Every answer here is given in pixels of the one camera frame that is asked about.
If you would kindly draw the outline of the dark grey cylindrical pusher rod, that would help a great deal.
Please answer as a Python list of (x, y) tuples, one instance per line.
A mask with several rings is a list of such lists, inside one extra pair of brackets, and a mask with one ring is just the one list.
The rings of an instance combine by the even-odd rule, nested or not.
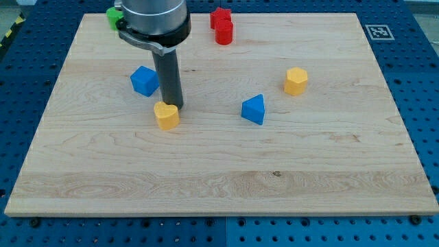
[(154, 66), (158, 76), (162, 100), (168, 105), (174, 105), (180, 110), (184, 105), (178, 58), (173, 49), (163, 56), (153, 53)]

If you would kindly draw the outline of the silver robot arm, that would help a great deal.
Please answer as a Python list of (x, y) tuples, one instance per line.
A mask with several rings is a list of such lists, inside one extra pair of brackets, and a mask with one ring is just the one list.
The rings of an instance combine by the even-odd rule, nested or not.
[(162, 100), (184, 105), (176, 47), (191, 32), (186, 0), (116, 0), (123, 17), (116, 22), (119, 37), (128, 44), (152, 52)]

